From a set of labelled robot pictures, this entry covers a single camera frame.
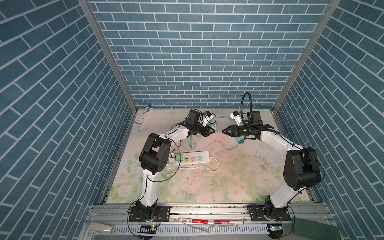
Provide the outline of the green charger adapter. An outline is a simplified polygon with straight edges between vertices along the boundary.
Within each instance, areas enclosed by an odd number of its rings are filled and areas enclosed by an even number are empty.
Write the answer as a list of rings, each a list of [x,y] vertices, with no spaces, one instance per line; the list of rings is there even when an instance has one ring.
[[[183,155],[175,153],[175,161],[176,162],[183,162]]]

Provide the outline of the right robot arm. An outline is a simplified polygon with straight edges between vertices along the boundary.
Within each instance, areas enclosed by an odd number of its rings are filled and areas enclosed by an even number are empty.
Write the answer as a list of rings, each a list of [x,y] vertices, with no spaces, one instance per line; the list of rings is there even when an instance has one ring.
[[[277,220],[288,213],[288,206],[297,195],[322,181],[317,153],[313,148],[304,148],[286,139],[271,125],[264,125],[259,111],[248,112],[246,119],[241,112],[234,111],[230,118],[236,124],[222,130],[223,134],[260,140],[285,157],[284,181],[266,198],[264,205],[265,217]]]

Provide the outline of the blue white small box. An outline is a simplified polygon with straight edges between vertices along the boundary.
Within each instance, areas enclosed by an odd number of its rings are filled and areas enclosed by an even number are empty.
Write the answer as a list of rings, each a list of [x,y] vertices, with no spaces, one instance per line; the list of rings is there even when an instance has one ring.
[[[146,106],[143,113],[139,116],[139,118],[135,121],[135,123],[138,125],[142,125],[145,119],[148,117],[149,113],[153,110],[153,108],[154,107],[152,105]]]

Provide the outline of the white power strip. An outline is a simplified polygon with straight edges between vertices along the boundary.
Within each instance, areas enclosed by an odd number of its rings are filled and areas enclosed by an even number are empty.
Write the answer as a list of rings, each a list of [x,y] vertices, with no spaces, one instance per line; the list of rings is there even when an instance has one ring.
[[[177,154],[183,155],[183,162],[176,162],[175,153],[170,153],[168,162],[166,164],[167,167],[173,167],[173,166],[183,167],[183,166],[196,165],[196,164],[209,164],[211,162],[208,151],[177,153]]]

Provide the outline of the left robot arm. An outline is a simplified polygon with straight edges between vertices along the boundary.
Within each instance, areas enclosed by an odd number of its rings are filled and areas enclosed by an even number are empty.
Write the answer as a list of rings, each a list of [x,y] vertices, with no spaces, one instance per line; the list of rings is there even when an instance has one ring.
[[[172,130],[160,135],[151,133],[148,136],[139,156],[143,169],[143,188],[141,196],[134,202],[134,210],[139,217],[150,221],[159,215],[157,189],[158,183],[163,182],[159,177],[168,163],[171,148],[178,150],[177,143],[192,135],[208,137],[213,134],[215,130],[211,124],[216,120],[216,115],[210,111],[203,113],[197,109],[191,109],[186,118],[177,123]]]

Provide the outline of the beige remote box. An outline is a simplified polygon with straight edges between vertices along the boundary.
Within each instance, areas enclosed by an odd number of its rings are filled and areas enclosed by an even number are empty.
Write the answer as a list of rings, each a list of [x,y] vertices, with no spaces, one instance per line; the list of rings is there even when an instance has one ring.
[[[91,223],[89,225],[89,229],[91,231],[95,231],[95,232],[112,234],[115,230],[115,227],[110,226],[110,225],[101,224],[101,223]]]

